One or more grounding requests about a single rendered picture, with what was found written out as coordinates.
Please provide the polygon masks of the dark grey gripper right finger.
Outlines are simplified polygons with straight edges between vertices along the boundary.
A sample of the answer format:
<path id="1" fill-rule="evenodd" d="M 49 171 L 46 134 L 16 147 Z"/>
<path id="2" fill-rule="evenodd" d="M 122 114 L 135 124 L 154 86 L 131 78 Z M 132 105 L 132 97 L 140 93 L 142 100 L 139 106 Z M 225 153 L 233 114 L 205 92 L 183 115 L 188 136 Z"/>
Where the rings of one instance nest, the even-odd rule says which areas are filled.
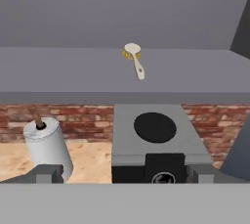
<path id="1" fill-rule="evenodd" d="M 187 181 L 196 184 L 245 183 L 245 180 L 226 175 L 210 164 L 192 164 L 187 166 Z"/>

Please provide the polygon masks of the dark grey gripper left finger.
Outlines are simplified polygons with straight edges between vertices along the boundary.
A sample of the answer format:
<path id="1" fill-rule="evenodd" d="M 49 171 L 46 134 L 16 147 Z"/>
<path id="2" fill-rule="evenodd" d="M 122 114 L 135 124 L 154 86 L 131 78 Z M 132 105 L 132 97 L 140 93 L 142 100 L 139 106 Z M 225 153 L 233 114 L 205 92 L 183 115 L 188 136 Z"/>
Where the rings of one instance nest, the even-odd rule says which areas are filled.
<path id="1" fill-rule="evenodd" d="M 39 164 L 23 175 L 4 180 L 4 183 L 17 184 L 56 184 L 62 182 L 63 166 L 61 164 Z"/>

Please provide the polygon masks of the grey cabinet door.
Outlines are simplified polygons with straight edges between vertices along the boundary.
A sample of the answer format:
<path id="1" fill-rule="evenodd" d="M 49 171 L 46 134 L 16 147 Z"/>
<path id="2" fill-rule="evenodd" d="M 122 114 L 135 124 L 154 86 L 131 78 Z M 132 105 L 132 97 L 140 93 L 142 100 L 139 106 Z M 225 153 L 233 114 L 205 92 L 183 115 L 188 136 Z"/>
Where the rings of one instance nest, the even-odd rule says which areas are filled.
<path id="1" fill-rule="evenodd" d="M 250 181 L 250 125 L 244 124 L 221 166 L 221 171 Z"/>

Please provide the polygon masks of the cream dish brush yellow bristles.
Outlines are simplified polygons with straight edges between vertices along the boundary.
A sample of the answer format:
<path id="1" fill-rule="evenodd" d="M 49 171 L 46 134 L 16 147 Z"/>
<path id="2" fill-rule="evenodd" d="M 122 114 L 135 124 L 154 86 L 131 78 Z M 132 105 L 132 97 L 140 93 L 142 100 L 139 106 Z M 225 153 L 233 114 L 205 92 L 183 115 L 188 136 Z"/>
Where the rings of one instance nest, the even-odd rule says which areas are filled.
<path id="1" fill-rule="evenodd" d="M 146 73 L 139 61 L 139 58 L 141 57 L 141 47 L 136 43 L 127 43 L 123 48 L 122 56 L 125 59 L 134 62 L 137 77 L 139 80 L 144 80 Z"/>

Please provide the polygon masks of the white paper towel roll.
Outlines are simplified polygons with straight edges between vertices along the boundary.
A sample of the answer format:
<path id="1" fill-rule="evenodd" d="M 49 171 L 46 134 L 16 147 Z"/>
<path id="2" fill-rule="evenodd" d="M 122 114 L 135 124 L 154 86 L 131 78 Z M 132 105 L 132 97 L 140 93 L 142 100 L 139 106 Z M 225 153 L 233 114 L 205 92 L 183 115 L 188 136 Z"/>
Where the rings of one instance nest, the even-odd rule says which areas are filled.
<path id="1" fill-rule="evenodd" d="M 53 117 L 43 117 L 46 127 L 38 130 L 35 121 L 30 121 L 23 129 L 31 159 L 38 164 L 61 164 L 63 181 L 66 182 L 73 171 L 73 163 L 61 130 L 60 123 Z"/>

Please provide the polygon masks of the brown paper towel holder rod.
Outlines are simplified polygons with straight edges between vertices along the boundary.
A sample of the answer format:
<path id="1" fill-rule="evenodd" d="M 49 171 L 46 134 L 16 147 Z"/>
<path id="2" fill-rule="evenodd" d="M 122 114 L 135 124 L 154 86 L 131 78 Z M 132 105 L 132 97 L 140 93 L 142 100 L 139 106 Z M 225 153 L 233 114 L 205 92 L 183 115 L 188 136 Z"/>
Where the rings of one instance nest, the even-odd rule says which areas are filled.
<path id="1" fill-rule="evenodd" d="M 38 113 L 37 109 L 34 106 L 28 106 L 27 107 L 30 114 L 33 116 L 35 124 L 36 124 L 36 128 L 38 130 L 43 130 L 46 128 L 46 124 L 42 121 L 42 118 L 40 116 L 40 114 Z"/>

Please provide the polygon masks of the grey open wall cabinet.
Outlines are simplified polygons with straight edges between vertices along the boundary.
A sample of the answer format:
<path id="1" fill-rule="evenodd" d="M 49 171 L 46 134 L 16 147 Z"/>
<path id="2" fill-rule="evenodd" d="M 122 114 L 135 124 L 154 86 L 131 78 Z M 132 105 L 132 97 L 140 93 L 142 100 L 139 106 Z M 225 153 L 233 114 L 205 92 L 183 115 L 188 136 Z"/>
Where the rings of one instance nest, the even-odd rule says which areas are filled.
<path id="1" fill-rule="evenodd" d="M 0 0 L 0 103 L 249 104 L 246 1 Z"/>

